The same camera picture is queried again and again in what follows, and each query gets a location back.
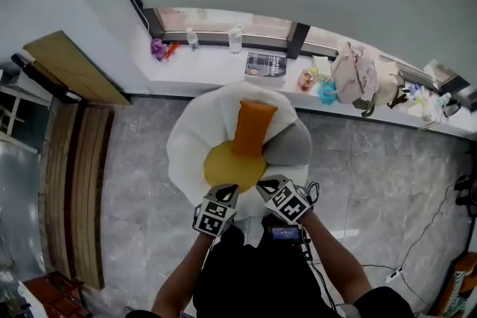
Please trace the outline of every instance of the clothes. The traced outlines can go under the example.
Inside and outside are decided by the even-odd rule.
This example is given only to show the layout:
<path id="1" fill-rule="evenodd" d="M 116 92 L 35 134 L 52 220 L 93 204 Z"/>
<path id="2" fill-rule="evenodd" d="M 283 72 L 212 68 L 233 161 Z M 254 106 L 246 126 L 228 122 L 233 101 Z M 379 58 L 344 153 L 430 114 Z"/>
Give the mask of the clothes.
<path id="1" fill-rule="evenodd" d="M 273 241 L 265 233 L 257 248 L 244 245 L 240 229 L 231 226 L 214 246 L 195 285 L 197 318 L 317 317 L 339 318 L 321 298 L 320 286 L 301 248 Z M 356 303 L 361 318 L 412 318 L 409 304 L 389 287 L 378 287 Z M 134 311 L 127 318 L 157 318 Z"/>

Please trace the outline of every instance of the black sleeve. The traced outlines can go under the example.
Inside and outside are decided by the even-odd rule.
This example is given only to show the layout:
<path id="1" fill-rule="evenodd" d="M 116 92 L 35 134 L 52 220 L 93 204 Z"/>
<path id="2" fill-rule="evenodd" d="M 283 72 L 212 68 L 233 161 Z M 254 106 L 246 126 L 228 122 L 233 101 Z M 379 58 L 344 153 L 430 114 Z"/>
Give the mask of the black sleeve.
<path id="1" fill-rule="evenodd" d="M 161 317 L 147 310 L 133 310 L 127 313 L 126 318 L 161 318 Z"/>
<path id="2" fill-rule="evenodd" d="M 413 318 L 411 306 L 390 287 L 378 287 L 354 303 L 361 318 Z"/>

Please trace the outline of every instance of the purple flower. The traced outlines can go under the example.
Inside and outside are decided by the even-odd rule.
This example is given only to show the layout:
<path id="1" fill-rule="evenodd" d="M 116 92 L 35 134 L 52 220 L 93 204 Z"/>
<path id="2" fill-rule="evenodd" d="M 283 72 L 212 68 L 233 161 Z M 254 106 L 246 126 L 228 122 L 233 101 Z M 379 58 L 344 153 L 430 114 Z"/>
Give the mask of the purple flower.
<path id="1" fill-rule="evenodd" d="M 167 52 L 167 45 L 162 43 L 161 39 L 152 39 L 151 53 L 159 61 L 161 61 Z"/>

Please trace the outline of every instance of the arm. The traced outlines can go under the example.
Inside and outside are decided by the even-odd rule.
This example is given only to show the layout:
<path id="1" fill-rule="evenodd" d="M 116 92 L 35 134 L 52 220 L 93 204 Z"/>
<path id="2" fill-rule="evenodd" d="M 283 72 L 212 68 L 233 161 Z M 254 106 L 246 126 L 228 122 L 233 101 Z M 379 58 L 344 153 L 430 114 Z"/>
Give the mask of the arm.
<path id="1" fill-rule="evenodd" d="M 157 292 L 152 312 L 162 318 L 178 318 L 192 298 L 195 282 L 202 270 L 214 238 L 200 233 L 176 270 Z"/>
<path id="2" fill-rule="evenodd" d="M 354 304 L 372 290 L 358 260 L 329 233 L 312 210 L 306 211 L 300 222 L 309 233 L 329 280 L 345 303 Z"/>

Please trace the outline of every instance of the gray pillow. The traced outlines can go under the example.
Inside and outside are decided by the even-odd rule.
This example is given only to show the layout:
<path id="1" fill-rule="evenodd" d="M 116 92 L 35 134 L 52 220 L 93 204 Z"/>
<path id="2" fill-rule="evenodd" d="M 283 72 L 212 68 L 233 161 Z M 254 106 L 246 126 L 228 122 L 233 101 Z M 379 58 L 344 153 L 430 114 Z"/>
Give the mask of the gray pillow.
<path id="1" fill-rule="evenodd" d="M 312 154 L 312 137 L 297 119 L 263 147 L 263 159 L 274 166 L 307 165 Z"/>

